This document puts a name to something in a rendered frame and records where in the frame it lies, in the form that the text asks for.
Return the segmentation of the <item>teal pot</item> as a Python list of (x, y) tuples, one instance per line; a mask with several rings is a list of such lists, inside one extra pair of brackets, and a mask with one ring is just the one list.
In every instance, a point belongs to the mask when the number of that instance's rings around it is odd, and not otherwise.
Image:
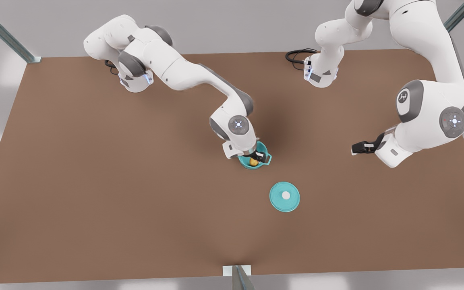
[(269, 165), (271, 163), (272, 156), (268, 153), (267, 147), (260, 141), (257, 141), (257, 153), (263, 153), (265, 155), (265, 163), (258, 161), (256, 166), (252, 166), (250, 164), (250, 157), (249, 156), (238, 156), (238, 160), (240, 164), (249, 170), (256, 170), (264, 165)]

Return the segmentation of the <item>teal pot lid white knob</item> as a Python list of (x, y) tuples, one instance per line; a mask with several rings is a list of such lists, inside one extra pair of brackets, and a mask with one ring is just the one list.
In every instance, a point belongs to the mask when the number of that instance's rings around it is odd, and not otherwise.
[(278, 211), (291, 212), (300, 204), (300, 193), (292, 183), (278, 182), (269, 190), (269, 201)]

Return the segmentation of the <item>silver frame post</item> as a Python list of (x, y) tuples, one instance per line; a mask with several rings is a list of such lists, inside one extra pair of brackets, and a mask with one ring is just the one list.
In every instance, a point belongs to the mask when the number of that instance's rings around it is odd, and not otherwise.
[(250, 276), (252, 266), (250, 265), (225, 265), (222, 267), (223, 277), (232, 277), (232, 290), (256, 290)]
[(444, 27), (450, 33), (464, 19), (464, 1), (444, 22)]
[(17, 55), (19, 55), (27, 64), (38, 64), (41, 57), (34, 56), (28, 51), (7, 29), (0, 24), (0, 39), (7, 44)]

